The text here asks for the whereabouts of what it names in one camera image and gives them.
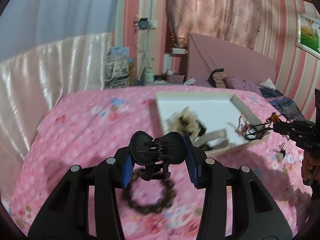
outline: floral bedsheet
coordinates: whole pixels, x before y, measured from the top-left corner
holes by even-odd
[[[222,91],[192,86],[133,87],[86,91],[70,94],[50,111],[38,127],[37,136],[23,164],[9,214],[27,235],[41,206],[66,171],[74,164],[83,168],[95,166],[129,144],[137,130],[160,137],[155,96],[158,91]],[[275,109],[253,92],[234,93],[262,120]],[[285,143],[287,154],[276,159],[278,146]],[[250,166],[260,178],[294,234],[305,222],[311,188],[303,185],[300,176],[303,152],[294,142],[271,132],[269,138],[241,152],[218,158],[223,165],[239,168]],[[177,197],[173,206],[159,215],[141,215],[129,209],[117,190],[117,201],[124,235],[128,240],[196,239],[204,202],[204,190],[196,190],[190,182],[186,165],[171,165]],[[133,198],[141,204],[155,203],[162,187],[158,181],[138,181],[133,185]],[[93,189],[89,193],[89,232],[95,235]],[[231,234],[232,199],[228,188],[226,235]]]

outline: white picture frame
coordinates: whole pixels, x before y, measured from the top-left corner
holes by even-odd
[[[297,12],[296,46],[320,59],[320,19]]]

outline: dark brown bracelet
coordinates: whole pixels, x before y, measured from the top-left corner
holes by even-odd
[[[130,183],[122,191],[122,199],[128,203],[130,208],[144,215],[150,213],[160,214],[163,209],[170,208],[177,195],[177,192],[173,189],[174,183],[171,180],[161,180],[161,184],[164,186],[164,190],[162,191],[163,198],[157,201],[155,205],[141,206],[135,200],[132,200],[131,186],[140,177],[139,171],[140,169],[133,171]]]

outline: pink basket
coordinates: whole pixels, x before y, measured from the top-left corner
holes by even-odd
[[[182,84],[184,80],[184,75],[167,75],[167,81],[171,84]]]

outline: headboard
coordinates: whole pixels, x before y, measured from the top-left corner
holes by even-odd
[[[190,33],[187,79],[208,80],[218,68],[255,84],[276,79],[276,62],[271,58],[229,41]]]

